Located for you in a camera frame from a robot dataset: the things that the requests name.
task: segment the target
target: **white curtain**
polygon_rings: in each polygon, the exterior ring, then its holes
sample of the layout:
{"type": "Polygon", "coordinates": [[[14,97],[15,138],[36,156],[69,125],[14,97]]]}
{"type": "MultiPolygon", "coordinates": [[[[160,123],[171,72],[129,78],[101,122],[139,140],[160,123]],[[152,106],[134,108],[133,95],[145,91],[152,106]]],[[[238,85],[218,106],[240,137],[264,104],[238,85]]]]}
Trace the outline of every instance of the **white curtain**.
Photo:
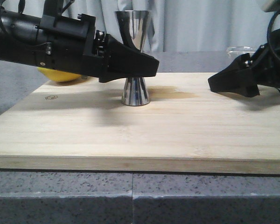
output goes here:
{"type": "MultiPolygon", "coordinates": [[[[17,11],[16,0],[6,1],[17,11]]],[[[24,13],[41,17],[44,0],[27,0],[24,13]]],[[[272,13],[255,0],[76,0],[65,16],[96,16],[96,28],[121,40],[114,11],[150,10],[152,23],[144,51],[222,51],[266,42],[272,13]]]]}

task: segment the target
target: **jigger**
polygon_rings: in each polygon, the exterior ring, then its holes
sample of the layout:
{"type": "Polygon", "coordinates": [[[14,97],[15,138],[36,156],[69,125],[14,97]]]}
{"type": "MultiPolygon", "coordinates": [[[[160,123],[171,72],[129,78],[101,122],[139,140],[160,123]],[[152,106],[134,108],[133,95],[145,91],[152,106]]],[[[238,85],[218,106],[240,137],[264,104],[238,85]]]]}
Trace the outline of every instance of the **jigger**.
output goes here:
{"type": "MultiPolygon", "coordinates": [[[[149,11],[117,11],[116,16],[123,44],[142,52],[151,20],[149,11]]],[[[144,78],[126,79],[121,102],[128,106],[141,106],[150,102],[144,78]]]]}

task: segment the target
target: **granite countertop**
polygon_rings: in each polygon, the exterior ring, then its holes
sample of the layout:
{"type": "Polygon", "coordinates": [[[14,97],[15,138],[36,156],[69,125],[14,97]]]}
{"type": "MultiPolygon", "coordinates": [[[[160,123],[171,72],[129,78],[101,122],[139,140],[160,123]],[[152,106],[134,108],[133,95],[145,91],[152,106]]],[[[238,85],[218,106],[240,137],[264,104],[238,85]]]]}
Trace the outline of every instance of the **granite countertop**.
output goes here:
{"type": "MultiPolygon", "coordinates": [[[[154,53],[159,72],[217,72],[225,52],[154,53]]],[[[47,79],[0,61],[0,114],[47,79]]],[[[280,176],[0,170],[0,224],[280,223],[280,176]]]]}

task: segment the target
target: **wooden cutting board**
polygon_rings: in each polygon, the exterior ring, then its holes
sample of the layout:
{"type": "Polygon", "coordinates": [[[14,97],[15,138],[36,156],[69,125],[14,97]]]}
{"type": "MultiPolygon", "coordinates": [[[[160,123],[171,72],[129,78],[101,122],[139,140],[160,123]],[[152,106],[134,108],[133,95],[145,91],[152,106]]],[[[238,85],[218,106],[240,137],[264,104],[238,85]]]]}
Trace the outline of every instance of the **wooden cutting board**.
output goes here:
{"type": "Polygon", "coordinates": [[[49,81],[0,116],[0,168],[280,174],[278,91],[221,95],[211,75],[146,78],[141,107],[124,80],[49,81]]]}

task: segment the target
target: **lemon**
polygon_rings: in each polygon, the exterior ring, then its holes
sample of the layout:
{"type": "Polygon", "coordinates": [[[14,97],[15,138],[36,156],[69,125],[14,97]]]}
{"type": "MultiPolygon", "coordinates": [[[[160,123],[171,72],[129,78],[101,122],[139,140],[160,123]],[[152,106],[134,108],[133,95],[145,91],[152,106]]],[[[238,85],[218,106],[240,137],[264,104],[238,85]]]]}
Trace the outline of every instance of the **lemon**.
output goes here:
{"type": "Polygon", "coordinates": [[[81,77],[81,75],[79,74],[74,74],[65,71],[58,71],[53,69],[37,68],[37,70],[39,70],[42,74],[48,77],[48,79],[59,83],[69,82],[81,77]]]}

